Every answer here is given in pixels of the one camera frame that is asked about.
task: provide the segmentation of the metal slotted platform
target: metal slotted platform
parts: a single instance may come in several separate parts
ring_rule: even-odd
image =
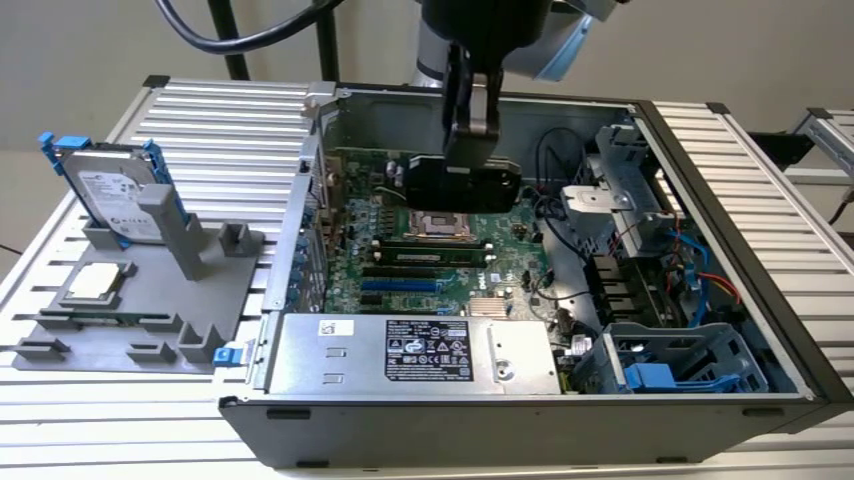
[[[304,135],[298,111],[305,90],[306,87],[298,85],[172,80],[164,89],[145,89],[140,93],[109,138],[138,143],[153,137],[164,146],[188,209],[210,226],[224,219],[237,219],[248,221],[266,234],[265,256],[254,272],[238,338],[250,338],[257,329],[268,266]],[[693,123],[695,128],[687,127],[684,122],[683,127],[673,125],[676,130],[693,130],[677,132],[680,135],[715,136],[727,132],[725,126],[719,128],[723,120],[703,111],[703,105],[659,107],[664,115],[668,108],[687,112],[685,118],[668,116],[668,121],[700,121]],[[815,298],[811,296],[818,288],[811,283],[819,280],[815,276],[834,275],[834,280],[839,280],[834,282],[834,288],[842,293],[850,292],[846,290],[850,283],[843,283],[850,282],[850,275],[838,258],[836,261],[828,258],[832,257],[826,253],[828,249],[816,250],[822,255],[816,259],[797,260],[796,255],[809,253],[809,250],[793,248],[795,244],[818,245],[822,240],[809,234],[815,233],[809,224],[796,214],[756,213],[748,204],[737,203],[740,198],[767,198],[773,200],[769,207],[784,209],[780,199],[784,200],[785,195],[775,192],[772,183],[763,180],[757,173],[763,169],[749,166],[755,159],[735,148],[737,142],[720,138],[723,140],[716,143],[721,145],[717,146],[728,153],[720,155],[717,152],[719,156],[693,154],[693,160],[717,162],[697,163],[697,166],[708,166],[711,171],[704,172],[708,178],[719,176],[717,180],[709,179],[715,191],[731,192],[723,198],[735,202],[731,205],[736,210],[743,210],[729,211],[753,248],[761,255],[793,257],[763,259],[768,268],[772,267],[777,285],[789,299]],[[695,141],[697,148],[707,148],[700,145],[707,140],[705,137]],[[725,176],[716,171],[721,168],[733,168],[737,172]],[[739,196],[737,192],[749,194]],[[0,286],[0,299],[5,299],[0,310],[0,345],[14,344],[29,333],[32,322],[26,317],[48,304],[53,289],[68,275],[70,262],[85,248],[81,215],[81,209],[66,197]],[[784,248],[764,248],[763,242],[781,243]],[[795,277],[797,275],[809,277],[804,282]],[[835,304],[844,300],[844,295],[818,298],[827,300],[819,304]],[[816,308],[803,307],[809,331],[854,388],[854,322],[846,321],[850,316],[843,315],[842,308],[828,310],[830,306],[822,306],[822,311]],[[419,480],[631,476],[789,480],[812,476],[848,479],[854,476],[854,414],[844,414],[797,435],[764,435],[700,465],[603,466],[595,470],[589,467],[543,467],[276,472],[253,459],[249,449],[220,419],[212,401],[218,387],[210,383],[210,377],[24,372],[9,367],[10,361],[12,354],[0,353],[2,478],[44,478],[46,475],[116,478],[128,472],[164,478],[206,475],[261,479],[333,475],[338,478]]]

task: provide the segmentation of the red cable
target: red cable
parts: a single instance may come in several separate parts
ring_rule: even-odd
[[[741,296],[737,293],[737,289],[735,288],[735,285],[732,285],[725,278],[723,278],[720,275],[715,275],[713,273],[704,273],[704,272],[700,272],[696,275],[699,275],[700,277],[711,278],[712,280],[717,280],[723,285],[725,285],[725,288],[729,289],[729,291],[732,292],[732,295],[735,295],[735,304],[741,303]]]
[[[632,228],[635,228],[637,226],[637,224],[641,222],[641,220],[637,220],[635,223],[631,224],[631,226],[623,230],[619,235],[616,235],[616,239],[613,239],[613,243],[611,244],[611,250],[608,251],[608,255],[612,256],[613,252],[616,251],[616,247],[619,246],[619,241],[623,238],[623,235],[625,235]]]

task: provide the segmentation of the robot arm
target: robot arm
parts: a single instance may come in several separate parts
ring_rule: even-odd
[[[499,137],[504,57],[539,38],[551,0],[423,0],[421,18],[451,42],[444,77],[445,166],[477,168]]]

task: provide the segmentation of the blue cable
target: blue cable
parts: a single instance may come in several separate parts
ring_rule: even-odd
[[[676,241],[680,241],[685,245],[699,250],[700,254],[703,255],[703,268],[708,267],[708,249],[703,247],[699,242],[684,233],[676,233],[671,230],[667,232],[667,235],[673,237]],[[693,312],[693,318],[688,322],[688,328],[699,327],[699,324],[703,322],[703,317],[705,316],[705,303],[708,303],[708,280],[705,280],[705,278],[700,278],[699,283],[699,306],[696,307],[696,311]]]
[[[700,253],[703,254],[703,267],[708,266],[708,250],[705,249],[705,247],[703,247],[699,242],[696,240],[693,240],[691,237],[688,237],[684,233],[676,233],[672,230],[667,232],[667,235],[669,235],[671,237],[673,237],[677,241],[680,241],[681,243],[689,245],[691,247],[693,247],[695,249],[697,249],[700,251]]]
[[[737,386],[739,380],[740,377],[737,375],[729,374],[717,377],[711,382],[676,382],[676,389],[681,393],[724,393],[732,389],[732,387]]]

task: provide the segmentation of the warning label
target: warning label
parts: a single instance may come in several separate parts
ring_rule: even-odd
[[[385,377],[393,382],[471,382],[465,321],[388,320]]]

